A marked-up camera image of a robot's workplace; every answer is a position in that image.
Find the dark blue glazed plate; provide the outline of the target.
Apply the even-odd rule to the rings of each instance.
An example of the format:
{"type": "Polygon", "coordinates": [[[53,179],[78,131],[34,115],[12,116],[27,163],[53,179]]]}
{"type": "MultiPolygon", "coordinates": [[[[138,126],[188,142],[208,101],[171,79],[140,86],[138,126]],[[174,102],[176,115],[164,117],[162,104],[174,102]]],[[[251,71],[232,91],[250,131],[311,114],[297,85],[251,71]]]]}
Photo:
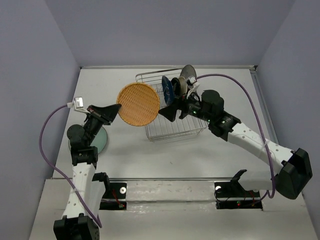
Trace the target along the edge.
{"type": "Polygon", "coordinates": [[[171,81],[163,75],[161,78],[162,92],[166,105],[171,105],[175,99],[175,93],[171,81]]]}

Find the glossy black plate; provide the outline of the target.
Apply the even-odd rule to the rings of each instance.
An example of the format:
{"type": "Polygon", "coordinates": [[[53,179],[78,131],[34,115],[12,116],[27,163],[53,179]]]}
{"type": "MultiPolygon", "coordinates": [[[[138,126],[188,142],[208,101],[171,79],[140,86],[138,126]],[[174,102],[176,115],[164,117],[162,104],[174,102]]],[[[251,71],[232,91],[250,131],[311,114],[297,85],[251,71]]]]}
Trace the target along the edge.
{"type": "Polygon", "coordinates": [[[172,89],[173,89],[174,95],[179,98],[182,93],[182,87],[181,87],[180,80],[177,77],[174,77],[171,80],[171,84],[172,84],[172,89]]]}

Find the mint green flower plate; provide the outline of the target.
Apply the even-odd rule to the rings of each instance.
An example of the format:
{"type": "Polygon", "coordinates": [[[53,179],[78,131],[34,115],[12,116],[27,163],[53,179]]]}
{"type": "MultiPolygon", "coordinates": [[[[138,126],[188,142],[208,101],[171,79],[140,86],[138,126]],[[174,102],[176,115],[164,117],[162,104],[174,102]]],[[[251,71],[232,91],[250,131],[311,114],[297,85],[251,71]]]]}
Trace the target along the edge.
{"type": "Polygon", "coordinates": [[[108,143],[108,135],[103,127],[99,131],[92,131],[84,125],[74,124],[68,128],[66,134],[70,150],[86,150],[89,147],[96,147],[99,154],[108,143]]]}

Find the cream plate with black patch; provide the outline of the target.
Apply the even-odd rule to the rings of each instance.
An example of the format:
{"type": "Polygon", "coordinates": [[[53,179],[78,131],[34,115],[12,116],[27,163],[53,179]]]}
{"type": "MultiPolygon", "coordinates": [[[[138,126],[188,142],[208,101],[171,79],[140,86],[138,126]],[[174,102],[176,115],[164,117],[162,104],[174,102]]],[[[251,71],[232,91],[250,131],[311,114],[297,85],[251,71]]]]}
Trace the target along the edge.
{"type": "Polygon", "coordinates": [[[189,85],[187,83],[187,80],[183,77],[183,76],[180,76],[178,78],[179,80],[179,84],[180,84],[180,88],[179,88],[179,96],[183,96],[185,95],[188,90],[189,90],[189,85]]]}

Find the orange woven round plate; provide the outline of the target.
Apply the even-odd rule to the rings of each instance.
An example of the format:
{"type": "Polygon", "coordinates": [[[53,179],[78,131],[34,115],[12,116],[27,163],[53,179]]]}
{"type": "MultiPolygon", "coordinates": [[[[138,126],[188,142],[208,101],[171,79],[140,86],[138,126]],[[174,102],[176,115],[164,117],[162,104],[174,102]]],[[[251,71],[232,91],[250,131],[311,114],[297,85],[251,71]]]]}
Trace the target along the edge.
{"type": "Polygon", "coordinates": [[[118,112],[127,124],[142,127],[150,124],[160,110],[160,98],[153,87],[141,82],[134,82],[121,89],[117,96],[118,112]]]}

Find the grey reindeer pattern plate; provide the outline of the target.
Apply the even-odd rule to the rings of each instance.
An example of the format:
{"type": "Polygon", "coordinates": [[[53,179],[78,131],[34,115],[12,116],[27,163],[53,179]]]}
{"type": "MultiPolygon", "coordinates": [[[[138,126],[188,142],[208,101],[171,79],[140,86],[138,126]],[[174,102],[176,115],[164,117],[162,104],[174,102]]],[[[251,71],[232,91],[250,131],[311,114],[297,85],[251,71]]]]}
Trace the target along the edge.
{"type": "Polygon", "coordinates": [[[195,68],[188,64],[188,65],[185,65],[182,70],[181,70],[181,73],[180,73],[180,76],[181,77],[184,77],[185,79],[188,79],[189,77],[197,77],[197,73],[196,73],[196,70],[195,68]]]}

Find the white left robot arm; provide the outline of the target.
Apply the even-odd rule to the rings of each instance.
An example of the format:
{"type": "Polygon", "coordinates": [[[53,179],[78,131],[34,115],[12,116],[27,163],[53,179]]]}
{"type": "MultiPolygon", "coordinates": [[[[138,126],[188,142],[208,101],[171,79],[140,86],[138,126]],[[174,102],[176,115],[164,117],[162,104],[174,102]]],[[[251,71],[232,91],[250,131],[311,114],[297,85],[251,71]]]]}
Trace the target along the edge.
{"type": "Polygon", "coordinates": [[[96,172],[98,149],[92,145],[102,126],[110,125],[121,104],[106,107],[90,105],[84,125],[74,124],[67,130],[72,163],[71,189],[66,208],[53,231],[58,240],[98,240],[100,238],[99,209],[102,198],[108,196],[111,185],[105,172],[96,172]]]}

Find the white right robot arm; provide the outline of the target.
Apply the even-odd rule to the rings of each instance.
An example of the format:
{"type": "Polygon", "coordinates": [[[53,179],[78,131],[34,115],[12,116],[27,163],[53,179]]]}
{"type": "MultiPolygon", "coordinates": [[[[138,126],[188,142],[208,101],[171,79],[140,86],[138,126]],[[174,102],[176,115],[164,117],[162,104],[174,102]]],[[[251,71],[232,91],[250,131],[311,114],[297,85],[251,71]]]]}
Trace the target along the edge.
{"type": "Polygon", "coordinates": [[[190,115],[208,122],[208,129],[216,137],[234,144],[270,167],[270,182],[253,183],[241,179],[244,171],[239,171],[230,183],[235,196],[242,196],[249,190],[276,190],[282,196],[295,200],[312,178],[310,157],[302,148],[291,150],[267,140],[254,132],[240,119],[224,110],[224,99],[215,90],[205,90],[201,95],[175,97],[173,102],[159,110],[159,114],[174,122],[177,112],[180,119],[190,115]]]}

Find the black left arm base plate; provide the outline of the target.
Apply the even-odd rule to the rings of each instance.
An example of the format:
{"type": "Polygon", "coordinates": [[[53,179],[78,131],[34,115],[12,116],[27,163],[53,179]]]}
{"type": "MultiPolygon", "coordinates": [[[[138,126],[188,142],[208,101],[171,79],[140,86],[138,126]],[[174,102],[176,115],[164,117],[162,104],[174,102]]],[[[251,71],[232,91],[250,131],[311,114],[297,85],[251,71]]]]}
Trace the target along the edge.
{"type": "Polygon", "coordinates": [[[101,199],[99,209],[104,211],[125,211],[127,209],[126,196],[126,182],[111,182],[110,189],[105,191],[101,199]]]}

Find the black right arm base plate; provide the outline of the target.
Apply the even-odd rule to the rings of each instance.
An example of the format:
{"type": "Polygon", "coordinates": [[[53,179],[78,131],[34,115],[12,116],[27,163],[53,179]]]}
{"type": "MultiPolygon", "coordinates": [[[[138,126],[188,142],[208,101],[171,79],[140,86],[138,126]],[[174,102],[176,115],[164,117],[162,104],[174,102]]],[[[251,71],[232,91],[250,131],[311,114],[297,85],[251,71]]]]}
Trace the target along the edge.
{"type": "Polygon", "coordinates": [[[214,197],[218,210],[263,209],[260,193],[252,190],[246,191],[237,182],[215,182],[214,197]]]}

